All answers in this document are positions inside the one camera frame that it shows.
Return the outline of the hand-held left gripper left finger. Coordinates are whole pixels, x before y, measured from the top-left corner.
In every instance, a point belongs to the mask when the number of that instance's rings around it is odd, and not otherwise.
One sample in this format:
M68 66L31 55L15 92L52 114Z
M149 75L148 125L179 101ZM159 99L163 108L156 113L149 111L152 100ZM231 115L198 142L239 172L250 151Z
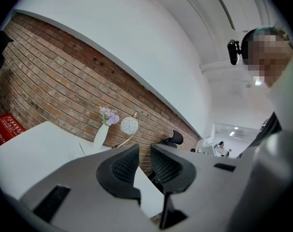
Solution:
M136 200L141 203L141 192L134 187L139 167L139 144L123 145L104 152L105 158L98 166L96 177L100 185L112 196Z

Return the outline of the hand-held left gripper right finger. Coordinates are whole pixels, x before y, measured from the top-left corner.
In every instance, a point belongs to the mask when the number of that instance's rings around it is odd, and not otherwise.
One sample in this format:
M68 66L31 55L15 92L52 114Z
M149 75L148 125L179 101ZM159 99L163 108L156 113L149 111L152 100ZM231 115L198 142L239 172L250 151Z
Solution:
M151 166L162 185L164 195L160 229L164 230L185 220L187 215L175 209L173 194L185 192L196 178L196 168L188 160L177 156L164 145L151 145Z

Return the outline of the black office chair with headrest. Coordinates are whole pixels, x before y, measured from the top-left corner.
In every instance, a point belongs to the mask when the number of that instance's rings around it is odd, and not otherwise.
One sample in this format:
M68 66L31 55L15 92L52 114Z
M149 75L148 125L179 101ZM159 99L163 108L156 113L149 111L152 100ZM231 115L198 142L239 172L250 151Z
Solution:
M183 144L184 138L181 133L173 130L172 137L160 140L159 144L164 145L169 148L177 148L179 145Z

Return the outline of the white ceramic vase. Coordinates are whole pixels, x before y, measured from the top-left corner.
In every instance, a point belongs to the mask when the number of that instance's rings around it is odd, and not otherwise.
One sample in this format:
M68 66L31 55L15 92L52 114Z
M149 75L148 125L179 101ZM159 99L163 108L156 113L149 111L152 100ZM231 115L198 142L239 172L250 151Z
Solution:
M100 151L106 136L108 134L109 126L102 124L102 126L98 129L97 134L95 135L94 141L93 141L93 149L95 151Z

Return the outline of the white globe lamp gold stand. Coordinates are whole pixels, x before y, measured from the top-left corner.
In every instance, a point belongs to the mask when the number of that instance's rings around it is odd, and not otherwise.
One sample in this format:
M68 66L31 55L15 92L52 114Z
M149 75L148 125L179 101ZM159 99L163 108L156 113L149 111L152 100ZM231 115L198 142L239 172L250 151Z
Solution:
M128 116L124 118L121 121L120 129L123 133L125 133L126 135L129 135L130 137L126 139L123 143L119 145L115 145L112 148L119 148L123 146L124 144L126 144L138 131L140 121L141 121L141 117L138 112L135 112L132 116Z

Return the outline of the purple artificial flowers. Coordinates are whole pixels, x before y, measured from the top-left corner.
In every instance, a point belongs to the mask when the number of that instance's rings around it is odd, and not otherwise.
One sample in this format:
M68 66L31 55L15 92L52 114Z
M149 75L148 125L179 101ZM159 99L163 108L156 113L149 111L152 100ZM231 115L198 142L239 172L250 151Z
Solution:
M102 123L106 126L112 126L119 122L117 110L100 107L100 115L102 116Z

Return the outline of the red box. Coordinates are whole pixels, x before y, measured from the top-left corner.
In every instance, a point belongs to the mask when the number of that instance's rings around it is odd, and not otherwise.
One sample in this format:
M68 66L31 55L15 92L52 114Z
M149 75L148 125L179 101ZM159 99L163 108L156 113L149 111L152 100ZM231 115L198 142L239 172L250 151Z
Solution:
M0 115L0 146L25 131L11 113Z

